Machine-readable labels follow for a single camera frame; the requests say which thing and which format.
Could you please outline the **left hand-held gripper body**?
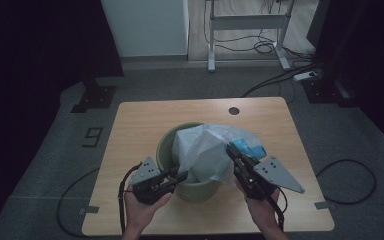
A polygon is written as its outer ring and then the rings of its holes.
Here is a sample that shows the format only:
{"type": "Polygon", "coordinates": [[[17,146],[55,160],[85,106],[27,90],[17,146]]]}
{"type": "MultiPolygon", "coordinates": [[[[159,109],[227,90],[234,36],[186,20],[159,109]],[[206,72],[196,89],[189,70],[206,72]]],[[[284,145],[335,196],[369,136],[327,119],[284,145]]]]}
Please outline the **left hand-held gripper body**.
{"type": "Polygon", "coordinates": [[[130,180],[133,194],[143,204],[154,204],[167,193],[174,192],[174,182],[166,181],[168,170],[161,170],[151,157],[147,157],[130,180]]]}

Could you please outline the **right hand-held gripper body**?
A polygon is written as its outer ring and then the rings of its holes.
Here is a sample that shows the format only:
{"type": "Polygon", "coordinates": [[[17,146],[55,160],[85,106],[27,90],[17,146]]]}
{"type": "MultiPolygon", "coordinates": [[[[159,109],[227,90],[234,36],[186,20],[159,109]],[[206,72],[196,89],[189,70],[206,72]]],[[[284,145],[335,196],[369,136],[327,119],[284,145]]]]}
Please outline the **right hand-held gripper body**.
{"type": "Polygon", "coordinates": [[[251,166],[235,167],[235,177],[248,198],[265,200],[278,188],[286,188],[303,194],[304,187],[276,158],[258,161],[250,158],[251,166]]]}

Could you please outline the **green plastic bin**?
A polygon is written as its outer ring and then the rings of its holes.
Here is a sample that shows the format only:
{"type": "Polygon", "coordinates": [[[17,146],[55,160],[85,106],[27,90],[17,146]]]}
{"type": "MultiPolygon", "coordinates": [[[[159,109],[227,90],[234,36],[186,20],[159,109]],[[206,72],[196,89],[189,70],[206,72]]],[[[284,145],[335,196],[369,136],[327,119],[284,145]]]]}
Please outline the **green plastic bin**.
{"type": "MultiPolygon", "coordinates": [[[[179,162],[172,155],[172,148],[176,133],[180,130],[200,126],[200,122],[183,123],[173,127],[160,139],[156,150],[157,165],[162,170],[179,166],[179,162]]],[[[183,181],[176,186],[176,195],[189,203],[202,203],[209,200],[218,190],[220,183],[215,180],[192,183],[183,181]]]]}

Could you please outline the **white translucent plastic bag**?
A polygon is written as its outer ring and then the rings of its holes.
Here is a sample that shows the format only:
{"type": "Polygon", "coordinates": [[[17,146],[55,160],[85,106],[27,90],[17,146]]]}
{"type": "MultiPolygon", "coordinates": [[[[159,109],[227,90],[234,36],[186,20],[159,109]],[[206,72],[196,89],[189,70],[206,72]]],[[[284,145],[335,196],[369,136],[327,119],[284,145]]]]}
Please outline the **white translucent plastic bag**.
{"type": "Polygon", "coordinates": [[[186,183],[214,180],[232,184],[233,162],[226,153],[228,144],[257,159],[266,156],[263,144],[253,132],[231,125],[205,123],[176,132],[172,157],[179,164],[178,172],[188,173],[186,183]]]}

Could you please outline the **person's left hand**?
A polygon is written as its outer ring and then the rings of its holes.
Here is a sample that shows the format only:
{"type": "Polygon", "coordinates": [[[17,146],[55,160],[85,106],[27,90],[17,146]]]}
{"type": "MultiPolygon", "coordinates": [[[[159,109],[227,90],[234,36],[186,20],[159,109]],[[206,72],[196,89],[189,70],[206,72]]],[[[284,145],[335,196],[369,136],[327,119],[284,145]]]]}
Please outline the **person's left hand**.
{"type": "Polygon", "coordinates": [[[152,221],[155,213],[166,205],[171,199],[172,194],[167,193],[152,205],[140,203],[133,193],[124,194],[126,210],[126,230],[142,232],[152,221]]]}

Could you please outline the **person's right hand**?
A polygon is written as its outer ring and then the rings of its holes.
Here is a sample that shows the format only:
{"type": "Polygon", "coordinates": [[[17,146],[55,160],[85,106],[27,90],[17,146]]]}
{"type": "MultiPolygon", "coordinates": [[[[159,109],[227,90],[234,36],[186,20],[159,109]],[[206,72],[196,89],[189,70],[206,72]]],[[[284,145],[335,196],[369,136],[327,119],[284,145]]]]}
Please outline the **person's right hand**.
{"type": "Polygon", "coordinates": [[[267,200],[255,200],[248,198],[240,185],[239,181],[235,179],[235,184],[243,193],[245,202],[247,203],[253,222],[257,225],[262,233],[269,231],[279,230],[278,223],[275,217],[275,210],[267,200]]]}

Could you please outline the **grey tape piece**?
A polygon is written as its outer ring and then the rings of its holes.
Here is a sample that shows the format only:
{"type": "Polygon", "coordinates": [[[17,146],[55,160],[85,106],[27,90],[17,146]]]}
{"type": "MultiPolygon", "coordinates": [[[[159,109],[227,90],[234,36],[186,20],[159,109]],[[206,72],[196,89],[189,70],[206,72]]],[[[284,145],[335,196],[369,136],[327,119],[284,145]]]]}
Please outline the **grey tape piece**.
{"type": "Polygon", "coordinates": [[[99,207],[97,206],[87,206],[87,207],[82,207],[79,209],[78,214],[79,215],[85,215],[87,213],[98,213],[99,212],[99,207]]]}
{"type": "Polygon", "coordinates": [[[322,210],[322,209],[333,210],[337,208],[336,204],[331,201],[316,202],[315,207],[317,210],[322,210]]]}

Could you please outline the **white power strip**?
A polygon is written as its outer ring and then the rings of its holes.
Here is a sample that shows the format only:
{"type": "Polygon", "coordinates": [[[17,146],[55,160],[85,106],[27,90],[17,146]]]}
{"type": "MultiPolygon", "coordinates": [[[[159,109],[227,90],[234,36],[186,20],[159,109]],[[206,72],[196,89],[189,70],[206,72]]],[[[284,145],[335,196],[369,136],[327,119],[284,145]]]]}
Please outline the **white power strip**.
{"type": "Polygon", "coordinates": [[[314,71],[304,72],[304,73],[294,75],[293,80],[294,81],[308,80],[308,79],[317,77],[317,75],[318,74],[315,73],[314,71]]]}

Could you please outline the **black stand base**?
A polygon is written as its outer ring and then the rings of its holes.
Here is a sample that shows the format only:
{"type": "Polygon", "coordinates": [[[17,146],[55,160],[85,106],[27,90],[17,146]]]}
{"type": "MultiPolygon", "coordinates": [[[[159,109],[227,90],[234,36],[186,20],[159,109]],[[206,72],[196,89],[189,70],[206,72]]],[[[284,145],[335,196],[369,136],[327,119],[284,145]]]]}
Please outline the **black stand base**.
{"type": "Polygon", "coordinates": [[[108,109],[111,106],[116,86],[101,86],[95,79],[83,81],[85,91],[80,102],[73,106],[72,113],[85,113],[89,109],[108,109]]]}
{"type": "Polygon", "coordinates": [[[303,80],[302,87],[310,103],[337,104],[340,107],[357,107],[355,94],[339,80],[327,83],[323,80],[303,80]]]}

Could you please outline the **black curtain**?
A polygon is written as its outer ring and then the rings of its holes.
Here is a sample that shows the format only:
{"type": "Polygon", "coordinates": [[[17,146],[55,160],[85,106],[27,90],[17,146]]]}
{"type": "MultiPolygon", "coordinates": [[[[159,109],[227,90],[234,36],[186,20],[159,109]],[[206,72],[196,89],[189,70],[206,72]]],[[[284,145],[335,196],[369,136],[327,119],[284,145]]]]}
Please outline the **black curtain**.
{"type": "Polygon", "coordinates": [[[384,0],[319,0],[309,38],[317,37],[317,80],[339,80],[384,133],[384,0]]]}
{"type": "Polygon", "coordinates": [[[101,0],[0,0],[0,108],[122,74],[101,0]]]}

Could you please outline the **desk with white metal frame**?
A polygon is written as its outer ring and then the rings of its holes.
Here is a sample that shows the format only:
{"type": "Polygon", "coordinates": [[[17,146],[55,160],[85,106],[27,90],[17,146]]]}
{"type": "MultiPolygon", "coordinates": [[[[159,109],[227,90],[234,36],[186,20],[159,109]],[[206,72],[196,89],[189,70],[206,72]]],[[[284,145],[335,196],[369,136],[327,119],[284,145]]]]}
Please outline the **desk with white metal frame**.
{"type": "Polygon", "coordinates": [[[262,14],[262,15],[219,15],[215,14],[215,1],[210,1],[210,16],[209,16],[209,44],[208,44],[208,61],[207,69],[209,72],[214,72],[216,69],[215,61],[215,43],[214,33],[222,30],[262,30],[275,29],[279,30],[277,41],[273,43],[274,51],[278,57],[280,65],[287,71],[291,69],[291,65],[286,57],[286,52],[283,49],[284,39],[287,33],[289,22],[292,16],[295,0],[290,0],[287,10],[284,14],[262,14]]]}

